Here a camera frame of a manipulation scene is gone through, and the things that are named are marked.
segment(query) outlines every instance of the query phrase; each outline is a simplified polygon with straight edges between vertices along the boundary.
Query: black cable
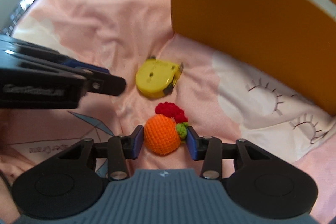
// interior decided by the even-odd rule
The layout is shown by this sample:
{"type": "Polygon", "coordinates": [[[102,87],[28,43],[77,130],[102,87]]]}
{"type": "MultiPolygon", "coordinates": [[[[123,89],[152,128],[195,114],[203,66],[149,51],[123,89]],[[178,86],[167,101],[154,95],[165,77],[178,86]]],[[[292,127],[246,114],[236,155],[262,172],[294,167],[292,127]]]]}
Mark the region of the black cable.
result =
{"type": "Polygon", "coordinates": [[[0,170],[0,177],[2,178],[2,180],[4,181],[8,191],[11,193],[12,192],[12,186],[9,183],[8,179],[6,178],[5,174],[0,170]]]}

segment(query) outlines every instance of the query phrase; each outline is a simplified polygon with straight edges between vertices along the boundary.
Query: pink bed sheet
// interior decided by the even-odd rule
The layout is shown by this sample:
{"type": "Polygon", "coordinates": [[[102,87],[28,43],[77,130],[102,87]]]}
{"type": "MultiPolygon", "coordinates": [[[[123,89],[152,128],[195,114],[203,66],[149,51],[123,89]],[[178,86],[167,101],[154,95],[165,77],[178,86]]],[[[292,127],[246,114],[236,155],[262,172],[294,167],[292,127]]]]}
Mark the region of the pink bed sheet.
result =
{"type": "MultiPolygon", "coordinates": [[[[170,0],[38,0],[15,37],[106,67],[124,77],[128,87],[118,98],[86,95],[76,110],[1,111],[0,168],[10,182],[81,138],[103,142],[110,137],[108,130],[81,117],[95,118],[115,135],[130,134],[154,114],[159,102],[169,101],[185,110],[200,135],[213,135],[223,142],[241,137],[239,124],[218,103],[221,79],[213,69],[214,50],[173,33],[170,0]],[[185,67],[172,95],[155,101],[139,95],[134,82],[137,69],[150,55],[183,62],[185,67]]],[[[336,136],[330,136],[294,162],[318,184],[319,196],[311,215],[323,224],[336,215],[335,145],[336,136]]],[[[192,167],[199,172],[201,164],[190,159],[185,146],[164,157],[143,148],[130,168],[192,167]]],[[[98,162],[97,171],[103,167],[104,162],[98,162]]],[[[229,176],[232,162],[223,161],[223,170],[229,176]]],[[[0,218],[11,223],[19,214],[4,185],[0,185],[0,200],[0,218]]]]}

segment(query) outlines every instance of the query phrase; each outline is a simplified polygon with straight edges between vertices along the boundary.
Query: crocheted toy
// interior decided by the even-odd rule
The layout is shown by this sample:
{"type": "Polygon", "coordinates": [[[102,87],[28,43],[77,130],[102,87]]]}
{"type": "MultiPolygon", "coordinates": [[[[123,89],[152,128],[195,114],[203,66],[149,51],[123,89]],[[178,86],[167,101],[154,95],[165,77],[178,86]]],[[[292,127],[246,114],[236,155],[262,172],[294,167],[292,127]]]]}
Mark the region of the crocheted toy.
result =
{"type": "Polygon", "coordinates": [[[144,144],[153,152],[166,155],[176,150],[187,136],[188,119],[173,103],[160,103],[144,127],[144,144]]]}

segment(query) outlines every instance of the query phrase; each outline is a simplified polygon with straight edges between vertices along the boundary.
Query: orange yarn ball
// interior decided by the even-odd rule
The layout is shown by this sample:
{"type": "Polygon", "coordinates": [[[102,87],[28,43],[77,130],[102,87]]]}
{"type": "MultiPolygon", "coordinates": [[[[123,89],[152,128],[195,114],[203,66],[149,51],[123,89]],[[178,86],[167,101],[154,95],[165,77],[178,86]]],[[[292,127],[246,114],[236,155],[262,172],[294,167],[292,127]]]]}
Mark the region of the orange yarn ball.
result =
{"type": "Polygon", "coordinates": [[[144,143],[155,153],[165,155],[176,150],[181,139],[175,130],[176,123],[162,114],[149,118],[144,127],[144,143]]]}

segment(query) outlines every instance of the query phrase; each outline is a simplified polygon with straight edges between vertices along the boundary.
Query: closed eye print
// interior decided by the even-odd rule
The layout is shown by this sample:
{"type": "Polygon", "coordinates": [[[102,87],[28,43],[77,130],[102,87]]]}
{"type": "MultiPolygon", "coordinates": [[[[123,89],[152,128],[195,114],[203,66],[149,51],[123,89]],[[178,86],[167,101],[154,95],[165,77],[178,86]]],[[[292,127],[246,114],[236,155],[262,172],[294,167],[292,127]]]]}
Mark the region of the closed eye print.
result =
{"type": "Polygon", "coordinates": [[[320,139],[324,138],[329,131],[322,132],[322,129],[318,129],[317,125],[319,122],[313,122],[313,115],[304,115],[298,117],[297,119],[289,122],[293,129],[300,128],[310,139],[310,144],[314,144],[320,139]]]}
{"type": "Polygon", "coordinates": [[[246,85],[246,89],[248,92],[254,90],[255,88],[261,88],[261,89],[265,89],[268,92],[271,92],[274,95],[275,98],[275,103],[274,103],[274,110],[273,113],[276,112],[278,115],[282,115],[282,111],[278,108],[280,104],[283,104],[284,101],[281,100],[281,96],[282,94],[278,94],[276,92],[277,89],[270,89],[269,86],[269,82],[266,83],[266,85],[263,85],[261,78],[259,78],[258,84],[256,84],[256,82],[254,80],[252,80],[252,85],[251,87],[249,85],[246,85]]]}

